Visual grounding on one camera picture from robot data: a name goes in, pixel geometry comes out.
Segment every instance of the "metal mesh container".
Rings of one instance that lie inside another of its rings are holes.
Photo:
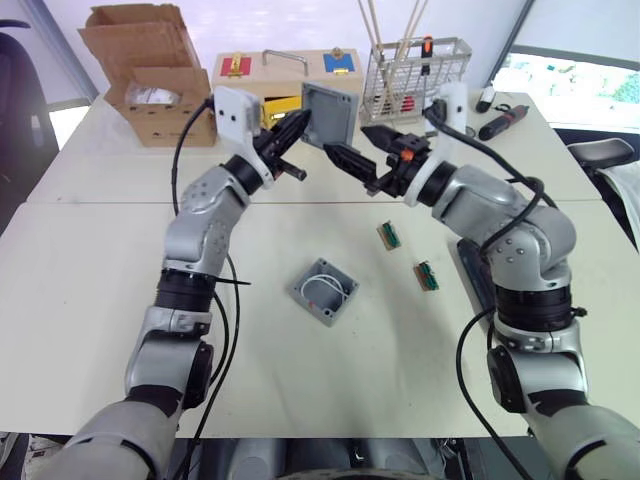
[[[380,61],[371,52],[360,109],[362,125],[414,120],[422,115],[425,99],[432,98],[440,85],[460,80],[471,47],[460,38],[437,38],[432,40],[433,56],[421,58],[423,42],[423,38],[411,39],[408,54],[397,63],[401,42],[382,44]]]

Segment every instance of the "black chair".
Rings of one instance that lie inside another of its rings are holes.
[[[602,200],[607,204],[620,227],[637,249],[624,203],[618,193],[599,172],[600,169],[626,165],[636,161],[633,147],[621,138],[608,138],[593,142],[573,143],[567,145],[567,148],[593,185],[598,189],[600,195],[602,195]]]
[[[0,20],[0,27],[29,25]],[[0,33],[0,234],[57,153],[47,102],[31,58],[17,40]]]

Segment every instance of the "tabletop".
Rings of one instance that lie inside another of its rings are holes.
[[[490,110],[478,114],[469,98],[468,124],[479,130],[499,115]],[[598,200],[600,195],[582,172],[560,138],[548,126],[531,98],[524,93],[499,93],[495,104],[530,105],[518,124],[487,142],[524,175],[541,178],[546,191],[556,200]],[[397,125],[403,132],[423,134],[424,122]],[[356,129],[353,146],[376,161],[378,175],[386,171],[386,154],[373,147]],[[214,147],[185,148],[180,157],[178,190],[182,191],[213,165],[229,158],[221,142]],[[304,168],[304,182],[283,175],[279,188],[261,189],[256,203],[388,202],[391,197],[369,197],[357,180],[335,168],[323,151],[303,142],[294,145],[284,158]],[[172,148],[143,147],[127,121],[108,103],[96,99],[84,120],[53,161],[29,196],[38,203],[169,203]],[[474,164],[501,178],[505,172],[491,159],[466,145],[456,146],[451,163]]]
[[[602,202],[559,205],[578,232],[572,287],[575,305],[589,310],[581,326],[591,400],[640,424],[640,379],[620,376],[640,334],[640,259]],[[123,398],[171,218],[165,204],[20,207],[0,237],[0,431],[72,434]],[[387,220],[402,240],[392,252],[375,231]],[[455,242],[424,207],[251,206],[231,254],[252,285],[241,287],[238,350],[204,436],[486,436],[455,379],[456,341],[474,313]],[[286,293],[318,257],[360,283],[331,328]],[[412,267],[423,260],[440,290],[420,289]],[[220,292],[233,318],[232,292]],[[216,353],[218,319],[208,337]],[[484,358],[478,328],[464,354],[470,392],[498,432],[524,434],[520,416],[494,402]],[[192,435],[200,414],[187,412],[178,434]]]

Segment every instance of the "open cardboard box flap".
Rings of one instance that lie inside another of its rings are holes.
[[[137,4],[92,10],[79,32],[112,86],[126,88],[135,67],[200,68],[178,7]]]

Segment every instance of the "metal handle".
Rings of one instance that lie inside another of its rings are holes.
[[[278,57],[284,57],[290,60],[297,60],[299,62],[302,62],[302,64],[304,65],[304,76],[305,77],[309,76],[309,62],[307,62],[306,58],[301,57],[300,55],[294,55],[293,53],[280,52],[278,50],[264,50],[262,52],[263,65],[267,64],[267,55],[277,55]]]

